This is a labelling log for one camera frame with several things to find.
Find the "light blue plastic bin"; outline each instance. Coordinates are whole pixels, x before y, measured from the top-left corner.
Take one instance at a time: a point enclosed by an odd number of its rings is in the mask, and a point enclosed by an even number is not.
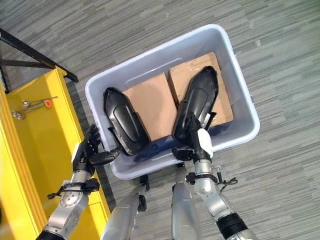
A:
[[[209,24],[164,43],[152,50],[93,76],[85,86],[85,95],[106,150],[116,147],[116,141],[103,109],[103,93],[108,87],[121,91],[140,84],[170,68],[214,52],[230,100],[233,121],[217,126],[210,132],[213,150],[219,151],[252,140],[259,131],[260,121],[245,79],[234,55],[226,31],[219,25]],[[111,169],[120,179],[133,179],[144,174],[177,164],[171,149],[136,162],[134,156],[123,153],[113,161]]]

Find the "black metal frame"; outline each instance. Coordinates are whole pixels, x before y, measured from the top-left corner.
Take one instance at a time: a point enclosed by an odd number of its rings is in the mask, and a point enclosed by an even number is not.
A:
[[[78,77],[70,72],[69,70],[65,69],[64,67],[60,66],[50,58],[46,57],[42,53],[38,52],[37,50],[33,49],[29,45],[25,44],[18,38],[12,36],[7,31],[0,28],[0,41],[5,42],[6,44],[9,44],[11,47],[18,49],[19,51],[25,53],[26,55],[30,56],[31,58],[37,60],[38,62],[30,62],[30,61],[17,61],[17,60],[5,60],[0,59],[0,71],[2,75],[2,81],[3,86],[5,88],[5,92],[8,93],[8,85],[6,82],[6,76],[2,69],[2,66],[20,66],[20,67],[30,67],[30,68],[48,68],[48,69],[54,69],[57,67],[63,69],[66,71],[66,76],[73,82],[79,82]]]

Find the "yellow shelf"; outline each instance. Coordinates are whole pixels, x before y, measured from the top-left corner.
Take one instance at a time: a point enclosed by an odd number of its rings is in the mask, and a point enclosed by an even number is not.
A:
[[[57,67],[7,95],[1,86],[4,153],[1,205],[16,240],[34,239],[40,233],[59,201],[58,198],[48,200],[46,196],[56,192],[63,180],[71,178],[72,153],[76,143],[84,138],[64,81],[65,74]],[[58,98],[52,99],[52,108],[41,107],[23,120],[11,115],[11,110],[22,108],[23,100],[54,96]],[[102,190],[92,193],[89,206],[70,239],[100,239],[109,216]],[[18,223],[25,227],[29,237]]]

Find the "brown cardboard box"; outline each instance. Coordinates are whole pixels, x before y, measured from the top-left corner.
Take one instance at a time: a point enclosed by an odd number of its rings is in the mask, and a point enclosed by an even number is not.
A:
[[[165,74],[123,92],[139,114],[151,141],[171,135],[177,115]]]
[[[205,66],[212,66],[216,70],[219,86],[219,93],[212,109],[212,111],[217,114],[213,119],[211,126],[230,122],[234,119],[234,116],[226,87],[221,76],[219,64],[216,55],[213,52],[171,68],[168,82],[175,104],[179,106],[179,103],[185,96],[190,80]]]

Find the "black rubber ring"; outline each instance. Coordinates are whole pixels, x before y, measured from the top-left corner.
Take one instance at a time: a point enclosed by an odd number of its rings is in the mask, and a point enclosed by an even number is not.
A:
[[[248,229],[245,222],[237,213],[232,213],[220,218],[216,224],[224,239],[228,239],[232,235]]]

